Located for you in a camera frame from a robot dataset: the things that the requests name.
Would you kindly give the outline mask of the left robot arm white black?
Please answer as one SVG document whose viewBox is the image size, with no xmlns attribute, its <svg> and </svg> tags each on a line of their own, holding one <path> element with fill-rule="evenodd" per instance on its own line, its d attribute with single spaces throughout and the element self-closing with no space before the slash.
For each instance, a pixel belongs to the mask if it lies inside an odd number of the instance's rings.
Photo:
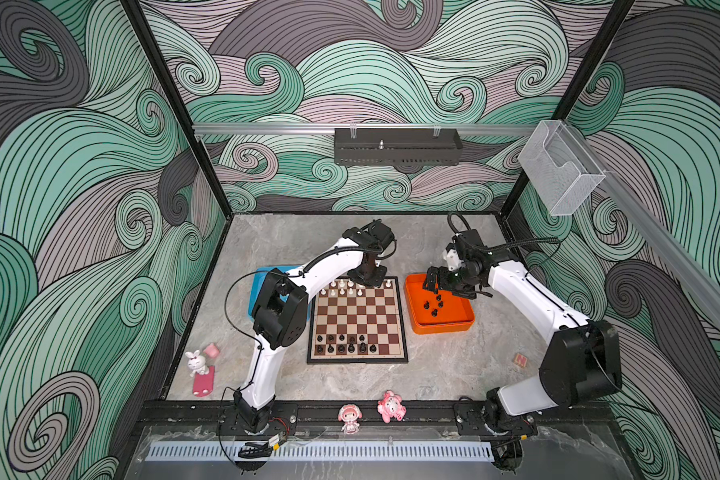
<svg viewBox="0 0 720 480">
<path fill-rule="evenodd" d="M 304 332 L 310 302 L 344 274 L 359 285 L 381 286 L 387 272 L 382 264 L 385 250 L 395 242 L 391 228 L 374 219 L 345 230 L 329 249 L 300 266 L 248 274 L 261 274 L 263 280 L 250 312 L 254 351 L 246 378 L 233 393 L 235 411 L 246 430 L 257 433 L 266 428 L 284 355 Z"/>
</svg>

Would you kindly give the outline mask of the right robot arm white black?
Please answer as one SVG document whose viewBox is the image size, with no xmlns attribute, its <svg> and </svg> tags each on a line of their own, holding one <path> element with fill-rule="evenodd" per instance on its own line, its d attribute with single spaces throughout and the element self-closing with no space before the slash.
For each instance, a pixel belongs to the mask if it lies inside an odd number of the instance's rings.
<svg viewBox="0 0 720 480">
<path fill-rule="evenodd" d="M 569 408 L 622 389 L 616 328 L 595 321 L 553 294 L 512 254 L 516 242 L 487 246 L 469 224 L 453 227 L 444 265 L 426 272 L 424 289 L 475 300 L 498 293 L 536 328 L 546 344 L 537 373 L 492 390 L 485 419 L 493 428 L 523 423 L 529 414 Z"/>
</svg>

